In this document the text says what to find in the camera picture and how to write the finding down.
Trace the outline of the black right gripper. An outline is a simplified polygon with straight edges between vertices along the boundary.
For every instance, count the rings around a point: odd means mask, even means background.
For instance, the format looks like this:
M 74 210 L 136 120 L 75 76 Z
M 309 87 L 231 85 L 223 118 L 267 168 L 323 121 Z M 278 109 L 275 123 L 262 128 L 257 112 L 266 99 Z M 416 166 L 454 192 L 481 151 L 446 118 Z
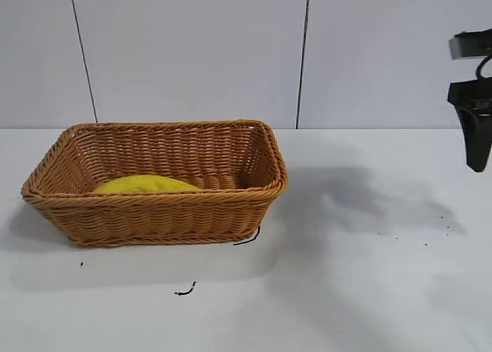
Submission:
M 491 151 L 491 79 L 451 83 L 447 101 L 458 106 L 467 166 L 483 172 Z

